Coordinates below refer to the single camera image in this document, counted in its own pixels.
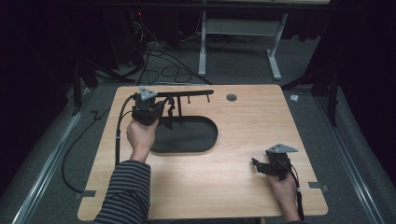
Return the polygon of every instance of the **person's right arm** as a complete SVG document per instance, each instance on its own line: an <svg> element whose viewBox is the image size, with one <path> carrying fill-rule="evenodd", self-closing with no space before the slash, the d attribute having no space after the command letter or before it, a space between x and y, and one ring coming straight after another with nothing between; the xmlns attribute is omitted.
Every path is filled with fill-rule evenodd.
<svg viewBox="0 0 396 224"><path fill-rule="evenodd" d="M278 180L277 175L267 175L276 201L279 203L283 219L288 224L306 223L300 220L296 205L296 184L291 174L283 180Z"/></svg>

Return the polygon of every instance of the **desk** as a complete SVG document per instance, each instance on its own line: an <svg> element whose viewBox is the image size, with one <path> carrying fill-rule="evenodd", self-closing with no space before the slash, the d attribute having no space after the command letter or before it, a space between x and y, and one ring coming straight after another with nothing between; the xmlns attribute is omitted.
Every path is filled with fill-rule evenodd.
<svg viewBox="0 0 396 224"><path fill-rule="evenodd" d="M258 174L251 163L251 158L265 161L264 150L278 143L299 150L290 153L290 159L300 177L304 213L307 216L327 213L321 190L308 186L308 182L317 182L317 179L280 87L153 86L150 89L213 90L210 103L206 96L193 96L190 104L187 97L181 98L182 113L212 119L218 126L219 136L217 143L203 153L165 156L150 153L147 159L151 166L149 219L280 216L265 175ZM120 109L125 99L135 92L137 87L121 87L116 93L85 188L94 190L95 196L82 199L78 210L81 220L93 220L100 211L114 169ZM235 94L237 100L228 101L229 93ZM128 160L132 151L124 132L129 122L127 116L121 124L121 161Z"/></svg>
<svg viewBox="0 0 396 224"><path fill-rule="evenodd" d="M218 2L239 2L239 3L275 3L275 4L313 4L327 5L330 0L220 0ZM240 20L216 20L209 19L206 12L202 15L201 50L199 57L198 74L206 74L206 34L226 34L226 35L265 35L272 36L274 43L271 49L266 51L268 62L275 80L280 80L281 75L276 63L276 50L286 24L287 13L283 13L279 21L240 21Z"/></svg>

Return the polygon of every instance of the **gray carpet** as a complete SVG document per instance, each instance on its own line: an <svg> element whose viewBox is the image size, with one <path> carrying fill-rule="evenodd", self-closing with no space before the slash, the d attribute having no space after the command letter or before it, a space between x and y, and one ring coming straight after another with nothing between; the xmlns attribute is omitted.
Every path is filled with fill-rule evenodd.
<svg viewBox="0 0 396 224"><path fill-rule="evenodd" d="M209 39L208 45L212 48L208 49L205 78L213 84L276 83L283 85L303 74L317 43L317 40L305 42L295 39L282 40L276 59L283 78L281 81L273 81L269 64L263 54L264 49L271 47L270 39L233 36L232 41L220 49L218 47L224 44L222 40ZM161 44L158 49L171 53L192 71L198 70L199 50L195 42L188 42L178 49ZM172 64L158 57L150 57L147 68L149 78L144 76L142 81L152 81L156 75L155 72L150 71L161 73L162 69L168 65ZM160 77L157 81L175 82L175 78ZM193 77L189 82L204 83L197 77ZM91 100L81 111L81 118L66 148L70 147L73 141L92 123L91 111L96 110L98 114L101 114L110 108L117 87L122 85L125 84L100 79L99 87L92 90ZM310 223L370 223L337 153L338 146L332 137L331 129L327 126L326 118L322 116L309 88L284 91L284 94L318 181L330 188L330 191L323 193L329 206L329 213L320 217L307 217L306 220ZM290 100L291 94L300 96L298 103ZM338 101L336 115L338 130L361 168L361 174L374 195L384 223L392 223L396 220L396 212L393 208L396 204L394 187L368 148L359 126L348 111L342 92ZM73 107L69 105L54 121L20 169L6 196L0 202L0 223L11 223L16 216L47 157L59 142L64 127L71 118L72 109ZM65 166L66 177L77 189L85 187L105 124L106 115L93 124L70 151ZM83 223L77 218L80 200L75 199L75 193L64 184L60 166L58 167L30 223ZM268 217L266 223L282 223L282 218Z"/></svg>

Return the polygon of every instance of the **crumpled white paper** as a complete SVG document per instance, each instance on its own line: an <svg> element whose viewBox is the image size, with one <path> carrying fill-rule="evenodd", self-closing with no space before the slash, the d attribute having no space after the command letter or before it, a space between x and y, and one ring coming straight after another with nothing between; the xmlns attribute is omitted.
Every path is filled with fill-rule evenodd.
<svg viewBox="0 0 396 224"><path fill-rule="evenodd" d="M290 99L296 103L298 103L298 95L291 95Z"/></svg>

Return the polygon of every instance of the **hand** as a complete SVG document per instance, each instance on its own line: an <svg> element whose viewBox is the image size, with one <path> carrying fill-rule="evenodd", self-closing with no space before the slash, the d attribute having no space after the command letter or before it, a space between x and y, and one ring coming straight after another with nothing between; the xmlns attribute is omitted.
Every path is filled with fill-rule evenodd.
<svg viewBox="0 0 396 224"><path fill-rule="evenodd" d="M158 120L149 126L143 125L136 120L132 120L126 130L126 136L134 152L131 155L133 161L145 162L155 141L155 130Z"/></svg>
<svg viewBox="0 0 396 224"><path fill-rule="evenodd" d="M279 203L285 222L299 221L300 217L296 206L296 183L290 173L286 178L278 180L277 175L267 175L276 201Z"/></svg>

